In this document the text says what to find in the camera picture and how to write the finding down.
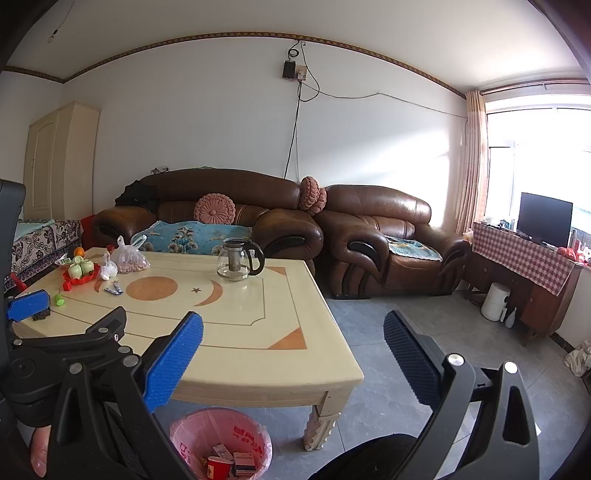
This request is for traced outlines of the person's left hand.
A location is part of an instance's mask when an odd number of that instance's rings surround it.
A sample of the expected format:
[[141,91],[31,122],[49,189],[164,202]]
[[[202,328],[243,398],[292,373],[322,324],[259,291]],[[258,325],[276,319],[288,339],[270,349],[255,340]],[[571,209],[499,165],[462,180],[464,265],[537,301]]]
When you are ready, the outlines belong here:
[[35,474],[43,478],[47,471],[47,455],[51,427],[41,427],[34,430],[30,441],[30,463]]

